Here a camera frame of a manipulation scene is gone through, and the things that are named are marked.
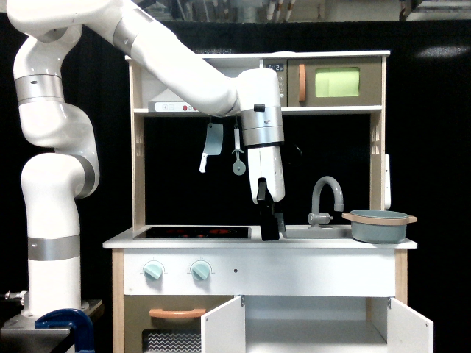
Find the cabinet door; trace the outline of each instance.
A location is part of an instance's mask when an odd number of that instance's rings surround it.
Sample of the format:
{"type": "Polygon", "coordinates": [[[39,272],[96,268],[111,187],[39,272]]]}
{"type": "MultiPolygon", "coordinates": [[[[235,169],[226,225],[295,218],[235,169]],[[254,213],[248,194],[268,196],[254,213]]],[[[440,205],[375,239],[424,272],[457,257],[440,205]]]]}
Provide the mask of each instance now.
{"type": "Polygon", "coordinates": [[[245,307],[237,296],[201,317],[202,353],[245,353],[245,307]]]}
{"type": "Polygon", "coordinates": [[[433,353],[433,322],[391,298],[388,353],[433,353]]]}

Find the blue clamp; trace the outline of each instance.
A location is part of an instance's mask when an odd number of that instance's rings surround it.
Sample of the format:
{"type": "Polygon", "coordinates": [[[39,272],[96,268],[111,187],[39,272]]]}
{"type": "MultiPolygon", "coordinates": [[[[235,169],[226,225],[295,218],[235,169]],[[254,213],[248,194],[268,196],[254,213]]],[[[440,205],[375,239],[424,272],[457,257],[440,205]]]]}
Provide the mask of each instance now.
{"type": "Polygon", "coordinates": [[[74,331],[76,353],[95,353],[93,342],[93,323],[78,309],[60,309],[41,316],[35,323],[36,329],[70,327],[74,331]]]}

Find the knob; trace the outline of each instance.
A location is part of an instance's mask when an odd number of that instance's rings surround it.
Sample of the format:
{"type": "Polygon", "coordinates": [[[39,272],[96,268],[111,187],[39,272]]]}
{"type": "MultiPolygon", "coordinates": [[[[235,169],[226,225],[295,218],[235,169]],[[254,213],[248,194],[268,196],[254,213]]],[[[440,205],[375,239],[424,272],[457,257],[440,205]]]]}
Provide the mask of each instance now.
{"type": "Polygon", "coordinates": [[[193,276],[196,281],[205,281],[209,277],[211,267],[206,261],[196,261],[191,265],[190,271],[191,276],[193,276]]]}
{"type": "Polygon", "coordinates": [[[163,266],[158,261],[150,261],[144,266],[144,273],[153,279],[159,279],[163,273],[163,266]]]}

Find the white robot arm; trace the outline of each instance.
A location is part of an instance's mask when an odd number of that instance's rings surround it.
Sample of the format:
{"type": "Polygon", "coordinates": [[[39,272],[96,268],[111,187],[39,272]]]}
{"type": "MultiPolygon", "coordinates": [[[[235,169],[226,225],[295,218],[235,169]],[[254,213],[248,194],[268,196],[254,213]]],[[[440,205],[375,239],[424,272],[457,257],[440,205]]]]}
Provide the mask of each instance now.
{"type": "Polygon", "coordinates": [[[22,130],[29,142],[56,151],[32,158],[22,174],[31,314],[80,307],[74,199],[95,191],[99,165],[87,115],[64,102],[60,67],[82,25],[200,112],[241,114],[252,199],[264,218],[263,239],[278,239],[273,204],[285,194],[279,150],[284,136],[274,71],[260,68],[228,78],[130,0],[9,0],[7,14],[16,29],[30,36],[14,67],[22,130]]]}

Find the toy cleaver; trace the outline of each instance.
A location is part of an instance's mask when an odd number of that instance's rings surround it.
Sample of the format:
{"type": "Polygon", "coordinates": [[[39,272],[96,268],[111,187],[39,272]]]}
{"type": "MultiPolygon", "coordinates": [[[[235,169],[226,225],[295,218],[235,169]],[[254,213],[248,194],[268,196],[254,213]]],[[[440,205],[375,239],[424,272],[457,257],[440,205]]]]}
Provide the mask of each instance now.
{"type": "Polygon", "coordinates": [[[201,156],[201,163],[199,164],[199,171],[205,173],[206,162],[208,156],[217,156],[221,154],[222,148],[223,129],[222,124],[209,123],[206,129],[206,143],[203,155],[201,156]]]}

